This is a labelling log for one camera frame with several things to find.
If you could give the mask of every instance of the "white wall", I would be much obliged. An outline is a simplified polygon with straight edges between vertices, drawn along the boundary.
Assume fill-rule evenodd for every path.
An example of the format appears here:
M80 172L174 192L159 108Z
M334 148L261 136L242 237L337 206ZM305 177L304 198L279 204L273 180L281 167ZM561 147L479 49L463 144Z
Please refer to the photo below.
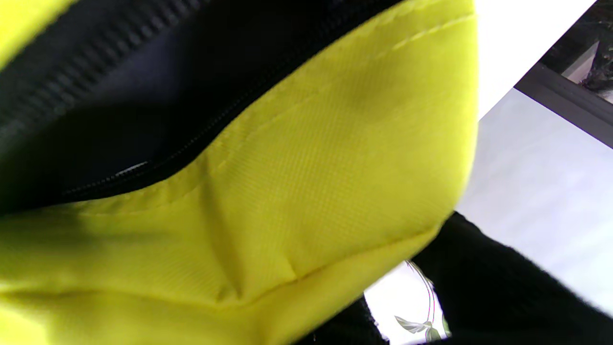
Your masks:
M613 149L513 89L479 124L457 209L613 314Z

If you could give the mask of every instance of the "zipper teeth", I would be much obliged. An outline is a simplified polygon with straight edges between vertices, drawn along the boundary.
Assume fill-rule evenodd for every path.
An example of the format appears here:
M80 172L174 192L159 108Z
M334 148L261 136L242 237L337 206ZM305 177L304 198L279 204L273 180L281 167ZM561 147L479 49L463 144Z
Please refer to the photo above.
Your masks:
M201 140L209 131L211 131L221 120L226 118L228 115L232 114L237 110L237 108L247 99L253 97L253 94L257 93L262 87L266 86L280 71L286 69L295 59L300 56L301 53L308 51L308 49L318 41L318 39L322 39L329 35L335 29L340 28L343 24L347 23L352 17L365 12L373 5L383 2L381 0L365 0L363 1L359 7L352 8L351 11L347 11L341 14L338 14L334 17L326 18L322 20L313 31L311 35L308 36L303 42L295 45L293 49L283 58L283 61L279 64L276 64L275 67L270 68L262 78L259 79L258 82L254 83L248 91L244 92L241 96L239 96L230 106L225 108L219 115L217 115L202 131L200 131L195 137L189 140L182 148L175 151L170 156L165 159L155 163L147 163L143 164L134 169L129 169L125 172L119 172L118 174L106 177L105 179L98 180L96 182L92 182L87 185L83 185L80 187L76 187L70 190L66 190L62 192L62 196L65 198L71 198L70 200L65 200L66 202L74 201L74 198L79 198L86 196L92 192L97 190L103 190L102 188L109 183L113 183L113 185L108 186L108 188L113 187L117 184L128 182L130 180L136 179L144 174L155 170L156 168L160 168L161 166L167 164L168 162L174 160L177 156L180 156L183 152L187 151L194 144L196 144L199 140Z
M9 118L19 116L21 128L40 128L64 115L86 97L96 83L123 58L196 12L210 0L137 1L113 19L71 58L55 67L27 95L4 109Z

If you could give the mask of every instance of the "stitching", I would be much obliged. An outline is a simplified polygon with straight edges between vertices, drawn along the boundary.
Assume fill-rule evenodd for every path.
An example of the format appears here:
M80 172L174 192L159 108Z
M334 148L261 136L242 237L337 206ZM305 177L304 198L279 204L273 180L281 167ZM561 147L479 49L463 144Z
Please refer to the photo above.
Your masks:
M417 12L418 10L424 10L424 9L428 9L429 7L431 7L432 5L435 5L439 2L444 2L444 1L450 1L450 0L424 0L424 1L418 1L415 0L414 2L409 2L406 5L407 6L412 6L409 9L405 10L405 11L398 11L397 13L394 13L390 18L385 18L385 20L383 20L383 18L379 18L379 22L373 27L372 31L374 31L377 28L380 28L382 26L385 25L389 25L391 23L393 23L394 21L398 20L399 18L402 17L406 17L410 14L412 14L413 12ZM364 35L364 36L351 36L351 40L346 40L346 41L339 41L341 44L338 46L338 49L343 49L345 46L352 44L353 42L359 40L359 39L363 39L368 37L369 35ZM309 64L305 65L305 70L303 71L303 73L307 74L308 71L310 69L312 69L313 67ZM274 94L269 94L266 101L263 102L261 104L261 106L264 106L272 101L275 100L275 98L277 97L277 95L281 94L282 92L284 92L289 86L288 85L284 85L282 83L278 84L275 88ZM221 137L223 136L223 132L219 134L217 139L221 139ZM197 157L194 161L193 164L197 165L200 161L199 157ZM159 184L154 184L151 185L147 188L141 189L141 190L135 190L133 192L130 193L126 193L126 194L120 194L120 195L116 195L113 196L114 198L117 198L118 200L123 200L123 201L128 201L130 199L134 199L140 195L146 194L146 193L155 193L156 190L160 189L161 186Z
M416 34L411 35L410 37L407 37L406 39L395 43L394 45L392 45L391 47L389 47L388 49L384 50L383 52L375 55L375 56L371 56L366 60L363 60L358 66L363 66L365 64L371 63L372 61L384 58L385 56L388 56L390 53L396 52L397 50L400 50L401 48L405 47L408 43L410 42L414 42L417 41L419 39L422 39L424 37L427 37L431 34L437 33L438 31L442 31L444 29L450 28L454 25L457 25L459 23L463 23L465 21L471 20L476 18L476 14L472 13L469 15L463 15L461 17L455 18L453 20L449 20L445 23L442 23L440 25L436 25L434 27L431 27L429 29L420 31ZM209 175L214 175L219 169L221 169L223 166L226 165L226 163L235 155L235 152L238 152L242 147L244 147L249 141L250 139L257 135L258 133L260 133L262 130L264 130L266 127L270 126L272 123L275 123L276 121L280 120L283 118L283 115L286 114L288 111L295 109L296 107L300 107L302 106L304 103L306 103L307 101L309 101L310 99L312 99L313 97L315 97L316 95L322 93L323 91L327 90L331 85L338 83L338 82L342 82L342 80L340 79L336 79L333 80L329 83L327 83L326 85L324 85L321 88L318 88L317 91L315 91L314 93L308 95L306 98L304 98L303 100L301 100L300 102L296 103L295 105L293 105L290 108L285 109L284 111L277 113L276 115L274 115L269 121L261 124L260 126L258 126L254 131L252 131L249 135L247 135L247 137L245 138L245 140L231 153L228 154L228 156L216 167L214 167L210 172ZM204 180L201 180L199 183L197 183L192 189L190 189L190 191L186 192L185 194L179 196L177 199L172 200L168 203L156 206L156 207L151 207L148 209L141 209L138 211L131 211L131 212L113 212L113 213L83 213L83 212L63 212L63 211L57 211L57 210L52 210L52 209L48 209L45 210L45 213L51 213L51 214L67 214L67 215L79 215L79 216L85 216L85 217L98 217L98 216L108 216L108 215L130 215L130 214L139 214L139 213L144 213L144 212L148 212L148 211L153 211L153 210L157 210L157 209L164 209L168 206L170 206L171 204L174 204L176 202L181 201L182 199L186 198L187 196L189 196L192 192L194 192L195 190L198 189L198 187L200 187L203 184Z

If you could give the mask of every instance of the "yellow bag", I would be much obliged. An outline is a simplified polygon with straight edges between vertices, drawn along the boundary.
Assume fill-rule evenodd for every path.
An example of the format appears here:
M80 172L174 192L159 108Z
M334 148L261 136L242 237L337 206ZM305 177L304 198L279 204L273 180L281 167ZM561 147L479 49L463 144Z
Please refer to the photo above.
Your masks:
M28 3L36 13L0 2L0 66L70 1ZM297 341L453 210L475 146L476 52L472 0L400 1L171 177L0 217L0 344Z

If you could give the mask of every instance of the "bag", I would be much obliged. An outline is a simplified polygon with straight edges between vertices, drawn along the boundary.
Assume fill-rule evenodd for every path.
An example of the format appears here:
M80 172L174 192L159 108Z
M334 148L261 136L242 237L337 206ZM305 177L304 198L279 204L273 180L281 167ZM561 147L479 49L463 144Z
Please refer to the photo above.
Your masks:
M0 343L291 343L466 184L472 0L0 13Z

